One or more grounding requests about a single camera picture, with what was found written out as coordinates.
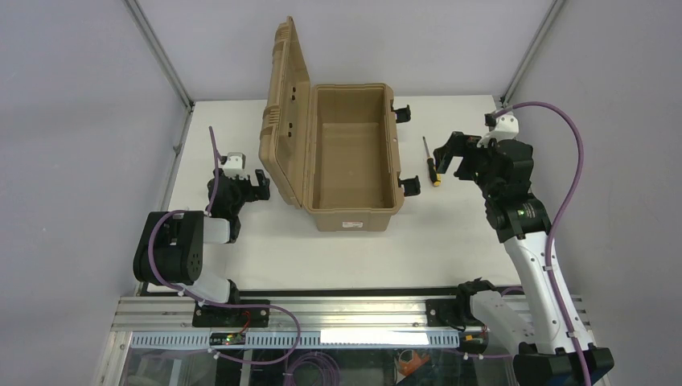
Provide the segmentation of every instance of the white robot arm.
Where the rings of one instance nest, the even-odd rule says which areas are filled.
[[[452,157],[462,157],[454,176],[474,181],[481,189],[488,223],[519,274],[532,326],[487,281],[459,286],[461,310],[455,311],[456,318],[460,322],[479,320],[500,339],[514,355],[514,371],[521,386],[580,385],[588,373],[595,382],[614,366],[613,357],[608,348],[594,346],[582,324],[554,245],[551,255],[545,256],[551,224],[544,205],[530,189],[532,147],[515,140],[519,122],[510,113],[501,117],[487,114],[486,125],[491,131],[482,137],[453,132],[433,157],[439,174],[446,173]]]

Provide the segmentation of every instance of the sticker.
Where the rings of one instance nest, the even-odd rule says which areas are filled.
[[[344,228],[362,228],[362,221],[343,221],[341,223]]]
[[[377,331],[367,329],[331,329],[320,331],[320,343],[327,344],[395,344],[428,346],[425,332]]]

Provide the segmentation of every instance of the open toolbox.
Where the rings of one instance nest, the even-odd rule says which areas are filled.
[[[305,208],[320,231],[384,231],[419,179],[400,180],[395,111],[386,84],[317,84],[294,21],[275,35],[259,158],[289,205]]]

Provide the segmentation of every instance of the gray backdrop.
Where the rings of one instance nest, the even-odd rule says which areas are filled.
[[[0,384],[90,384],[183,119],[120,0],[0,2]]]
[[[680,379],[681,18],[682,3],[668,0],[571,0],[515,98],[562,107],[585,140],[557,248],[618,386]],[[575,170],[573,135],[552,112],[518,115],[535,146],[535,192],[553,214]]]
[[[291,15],[314,83],[501,95],[552,0],[140,0],[192,98],[265,99]]]

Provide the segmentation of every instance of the white tabletop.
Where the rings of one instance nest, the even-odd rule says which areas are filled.
[[[442,146],[452,131],[483,134],[491,96],[396,97],[412,120],[399,124],[401,177],[419,175],[421,194],[406,197],[386,232],[319,232],[304,209],[286,205],[274,183],[269,201],[247,203],[235,244],[205,245],[204,268],[224,273],[242,290],[351,289],[457,285],[483,277],[496,285],[519,283],[512,261],[486,221],[480,190],[452,174],[432,187],[421,136]],[[246,154],[255,183],[265,101],[196,104],[179,165],[170,209],[203,210],[212,178],[208,126],[222,154]]]

